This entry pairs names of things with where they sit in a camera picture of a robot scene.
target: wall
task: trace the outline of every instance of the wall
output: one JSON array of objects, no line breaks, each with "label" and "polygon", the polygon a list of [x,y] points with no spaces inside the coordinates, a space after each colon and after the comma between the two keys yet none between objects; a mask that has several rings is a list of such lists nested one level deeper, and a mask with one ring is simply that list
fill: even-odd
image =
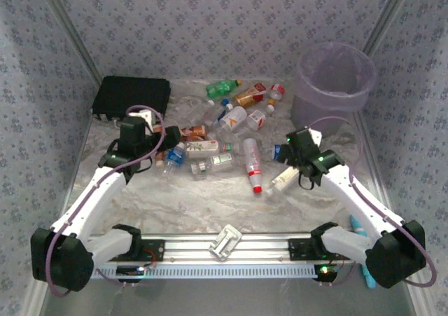
[{"label": "wall", "polygon": [[95,85],[44,0],[0,0],[0,315],[29,281],[29,238],[60,213]]},{"label": "wall", "polygon": [[103,74],[283,77],[303,46],[364,46],[386,0],[63,0]]},{"label": "wall", "polygon": [[365,110],[387,189],[426,230],[448,315],[448,0],[406,0],[374,55],[379,87]]}]

